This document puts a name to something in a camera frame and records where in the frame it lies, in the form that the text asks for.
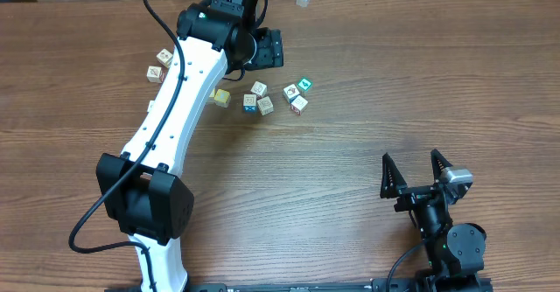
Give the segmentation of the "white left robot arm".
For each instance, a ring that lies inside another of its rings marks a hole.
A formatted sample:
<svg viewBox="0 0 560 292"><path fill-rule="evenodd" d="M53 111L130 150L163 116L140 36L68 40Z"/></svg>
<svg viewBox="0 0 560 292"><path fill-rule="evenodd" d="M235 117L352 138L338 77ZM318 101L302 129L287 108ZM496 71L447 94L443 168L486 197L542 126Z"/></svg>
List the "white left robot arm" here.
<svg viewBox="0 0 560 292"><path fill-rule="evenodd" d="M139 130L118 156L96 167L106 208L134 247L142 281L137 291L186 291L180 236L194 196L181 176L188 143L220 80L233 71L281 67L281 32L262 25L258 0L203 0L178 16L171 66Z"/></svg>

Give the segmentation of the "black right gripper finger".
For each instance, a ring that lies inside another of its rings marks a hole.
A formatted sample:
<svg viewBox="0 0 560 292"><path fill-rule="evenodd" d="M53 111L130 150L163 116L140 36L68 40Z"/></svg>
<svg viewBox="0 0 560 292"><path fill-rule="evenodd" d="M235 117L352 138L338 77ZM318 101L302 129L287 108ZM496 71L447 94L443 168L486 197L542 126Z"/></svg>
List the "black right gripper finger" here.
<svg viewBox="0 0 560 292"><path fill-rule="evenodd" d="M381 198L398 198L407 189L407 183L388 153L382 156Z"/></svg>
<svg viewBox="0 0 560 292"><path fill-rule="evenodd" d="M437 182L440 180L444 169L452 167L452 164L437 149L431 151L430 160L434 181Z"/></svg>

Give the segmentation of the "plain wooden picture block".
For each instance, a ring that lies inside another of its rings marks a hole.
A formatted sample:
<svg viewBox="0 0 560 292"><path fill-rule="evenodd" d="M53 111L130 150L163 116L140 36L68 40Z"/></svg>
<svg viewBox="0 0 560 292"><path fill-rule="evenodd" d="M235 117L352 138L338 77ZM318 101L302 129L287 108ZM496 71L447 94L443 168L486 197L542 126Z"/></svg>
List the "plain wooden picture block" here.
<svg viewBox="0 0 560 292"><path fill-rule="evenodd" d="M274 105L269 96L259 99L257 101L257 107L262 115L267 115L274 111Z"/></svg>

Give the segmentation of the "red edged wooden block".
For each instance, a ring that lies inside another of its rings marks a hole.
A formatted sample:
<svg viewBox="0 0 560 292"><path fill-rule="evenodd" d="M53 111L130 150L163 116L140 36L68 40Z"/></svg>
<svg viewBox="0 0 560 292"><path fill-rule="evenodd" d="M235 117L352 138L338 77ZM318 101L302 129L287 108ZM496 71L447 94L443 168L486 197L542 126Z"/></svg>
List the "red edged wooden block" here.
<svg viewBox="0 0 560 292"><path fill-rule="evenodd" d="M290 104L290 109L297 115L301 115L307 108L308 104L309 101L305 97L299 95Z"/></svg>

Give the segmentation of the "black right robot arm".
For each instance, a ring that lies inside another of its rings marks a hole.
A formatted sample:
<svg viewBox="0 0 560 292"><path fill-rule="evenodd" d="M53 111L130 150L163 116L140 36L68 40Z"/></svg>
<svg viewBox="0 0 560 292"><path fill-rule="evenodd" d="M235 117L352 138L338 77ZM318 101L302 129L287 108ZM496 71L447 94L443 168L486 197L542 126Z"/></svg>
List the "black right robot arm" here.
<svg viewBox="0 0 560 292"><path fill-rule="evenodd" d="M473 174L452 165L437 149L430 160L434 183L409 187L390 155L384 154L380 197L394 198L395 211L412 217L436 277L476 275L484 268L486 232L476 224L455 225L449 212L470 190Z"/></svg>

